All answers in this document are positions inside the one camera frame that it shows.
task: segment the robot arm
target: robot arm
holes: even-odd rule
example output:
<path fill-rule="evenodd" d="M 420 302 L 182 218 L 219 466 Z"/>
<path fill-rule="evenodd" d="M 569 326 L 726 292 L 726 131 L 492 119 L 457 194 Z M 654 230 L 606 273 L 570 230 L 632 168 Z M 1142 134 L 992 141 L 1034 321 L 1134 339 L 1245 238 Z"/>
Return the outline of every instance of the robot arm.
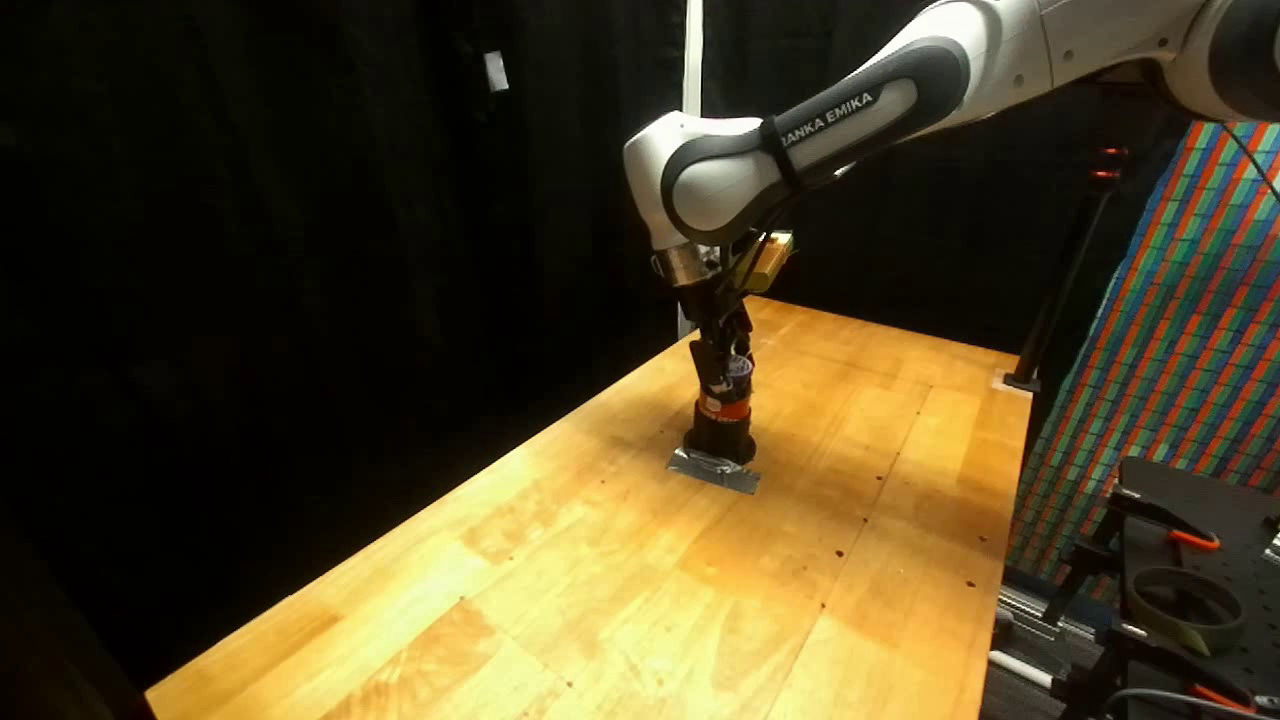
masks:
<path fill-rule="evenodd" d="M 625 146 L 660 274 L 696 321 L 701 412 L 688 442 L 748 460 L 748 321 L 732 249 L 791 193 L 869 153 L 977 123 L 1113 62 L 1150 59 L 1211 119 L 1280 119 L 1280 0 L 934 0 L 869 62 L 779 117 L 667 111 Z"/>

